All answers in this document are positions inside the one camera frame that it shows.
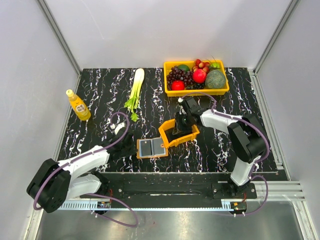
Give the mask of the orange leather card holder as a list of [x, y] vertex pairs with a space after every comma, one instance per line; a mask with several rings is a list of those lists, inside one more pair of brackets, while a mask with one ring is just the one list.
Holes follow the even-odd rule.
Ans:
[[146, 158], [162, 158], [169, 155], [168, 149], [164, 146], [164, 141], [161, 137], [138, 139], [136, 141], [138, 159]]

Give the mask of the green lime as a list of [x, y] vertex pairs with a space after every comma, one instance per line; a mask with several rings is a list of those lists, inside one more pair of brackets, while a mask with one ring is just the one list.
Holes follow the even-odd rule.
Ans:
[[190, 71], [190, 68], [189, 68], [186, 64], [180, 64], [180, 65], [177, 66], [177, 68], [178, 68], [179, 70], [184, 71], [184, 72]]

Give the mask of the aluminium rail frame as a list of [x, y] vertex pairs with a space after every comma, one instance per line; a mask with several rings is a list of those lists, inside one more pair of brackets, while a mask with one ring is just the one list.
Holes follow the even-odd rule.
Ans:
[[271, 152], [277, 169], [276, 172], [269, 172], [267, 174], [269, 178], [278, 177], [277, 180], [268, 182], [268, 200], [279, 202], [305, 202], [306, 199], [301, 184], [298, 181], [293, 181], [291, 178], [258, 74], [250, 68], [248, 69], [248, 73], [264, 122], [264, 127], [270, 141]]

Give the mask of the red cherry cluster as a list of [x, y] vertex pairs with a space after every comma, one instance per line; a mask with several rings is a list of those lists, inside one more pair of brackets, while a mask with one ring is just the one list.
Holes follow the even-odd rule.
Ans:
[[211, 63], [209, 61], [201, 61], [200, 59], [196, 59], [194, 61], [194, 66], [192, 67], [192, 71], [203, 70], [205, 73], [210, 71]]

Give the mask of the purple grape bunch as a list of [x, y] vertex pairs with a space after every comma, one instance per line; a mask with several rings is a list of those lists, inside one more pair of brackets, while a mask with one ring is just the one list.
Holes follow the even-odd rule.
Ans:
[[172, 67], [168, 72], [168, 74], [166, 75], [166, 82], [169, 87], [171, 87], [173, 81], [176, 81], [176, 80], [183, 81], [185, 87], [195, 83], [193, 80], [193, 72], [191, 70], [188, 72], [185, 72], [183, 70], [178, 69], [178, 66]]

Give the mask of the dark blueberry cluster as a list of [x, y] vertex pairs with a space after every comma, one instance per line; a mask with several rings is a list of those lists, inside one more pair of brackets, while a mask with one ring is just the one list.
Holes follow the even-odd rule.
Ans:
[[204, 88], [205, 88], [204, 83], [194, 83], [194, 84], [188, 85], [185, 89], [186, 90], [202, 90]]

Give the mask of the green white celery stalk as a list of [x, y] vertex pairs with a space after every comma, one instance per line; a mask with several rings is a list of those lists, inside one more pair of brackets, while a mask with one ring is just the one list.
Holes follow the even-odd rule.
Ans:
[[144, 78], [145, 78], [144, 69], [138, 68], [134, 74], [133, 85], [131, 88], [129, 99], [124, 104], [124, 107], [131, 112], [130, 119], [133, 122], [136, 122], [139, 118], [136, 113], [136, 109], [138, 108], [138, 105], [139, 105], [140, 93], [141, 93], [141, 88], [142, 88]]

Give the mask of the green netted melon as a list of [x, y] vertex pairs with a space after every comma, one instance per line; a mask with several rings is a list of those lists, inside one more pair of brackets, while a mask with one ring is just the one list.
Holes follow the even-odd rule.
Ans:
[[226, 84], [226, 77], [220, 70], [212, 70], [206, 75], [205, 86], [209, 89], [221, 89]]

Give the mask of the small yellow plastic bin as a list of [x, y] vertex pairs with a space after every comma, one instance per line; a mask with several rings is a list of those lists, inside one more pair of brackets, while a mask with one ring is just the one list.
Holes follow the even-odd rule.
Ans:
[[174, 134], [174, 129], [176, 126], [176, 120], [170, 119], [165, 121], [159, 128], [160, 137], [163, 140], [163, 147], [168, 149], [171, 147], [177, 147], [179, 144], [193, 141], [196, 139], [197, 135], [200, 133], [196, 125], [188, 127], [185, 132], [180, 132]]

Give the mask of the black VIP credit card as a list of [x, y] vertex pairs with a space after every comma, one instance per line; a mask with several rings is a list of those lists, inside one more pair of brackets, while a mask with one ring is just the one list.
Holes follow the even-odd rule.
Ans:
[[140, 156], [149, 157], [152, 155], [152, 141], [149, 139], [140, 142]]

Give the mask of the red pomegranate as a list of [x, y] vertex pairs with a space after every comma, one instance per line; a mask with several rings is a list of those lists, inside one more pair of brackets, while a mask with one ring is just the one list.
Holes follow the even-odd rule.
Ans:
[[192, 79], [195, 83], [202, 84], [205, 82], [207, 73], [203, 69], [197, 69], [193, 72]]

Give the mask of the yellow juice bottle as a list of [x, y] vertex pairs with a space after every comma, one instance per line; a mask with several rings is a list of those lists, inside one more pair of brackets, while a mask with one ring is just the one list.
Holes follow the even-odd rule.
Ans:
[[66, 95], [68, 97], [69, 103], [75, 112], [76, 116], [81, 121], [87, 121], [91, 117], [90, 110], [88, 109], [87, 105], [84, 103], [84, 101], [75, 94], [71, 89], [68, 89], [66, 91]]

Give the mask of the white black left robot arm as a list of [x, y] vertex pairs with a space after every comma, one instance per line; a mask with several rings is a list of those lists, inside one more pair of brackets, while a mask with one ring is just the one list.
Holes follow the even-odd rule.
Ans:
[[97, 168], [134, 155], [137, 149], [133, 136], [130, 131], [118, 132], [78, 156], [60, 161], [45, 160], [26, 189], [33, 198], [34, 210], [52, 213], [66, 200], [90, 194], [102, 198], [109, 194], [109, 180]]

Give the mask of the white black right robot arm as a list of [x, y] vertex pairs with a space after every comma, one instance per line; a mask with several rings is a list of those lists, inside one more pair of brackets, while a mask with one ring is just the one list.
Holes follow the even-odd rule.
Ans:
[[252, 114], [237, 116], [214, 108], [204, 109], [193, 97], [180, 97], [178, 104], [181, 112], [175, 115], [173, 135], [182, 137], [190, 133], [194, 125], [212, 128], [229, 135], [237, 159], [230, 175], [231, 183], [227, 186], [227, 192], [231, 197], [239, 198], [246, 191], [245, 184], [251, 179], [253, 167], [270, 153], [269, 141], [257, 118]]

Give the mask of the red apple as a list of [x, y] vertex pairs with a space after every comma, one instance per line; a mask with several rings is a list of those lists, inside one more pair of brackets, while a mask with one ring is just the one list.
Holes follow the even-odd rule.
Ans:
[[175, 80], [171, 84], [172, 91], [183, 91], [185, 89], [185, 83], [183, 80]]

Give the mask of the green apple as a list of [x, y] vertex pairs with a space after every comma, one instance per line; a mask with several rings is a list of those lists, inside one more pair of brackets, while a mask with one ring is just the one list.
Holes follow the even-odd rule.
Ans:
[[220, 68], [221, 68], [221, 66], [217, 62], [212, 62], [209, 65], [210, 70], [219, 70]]

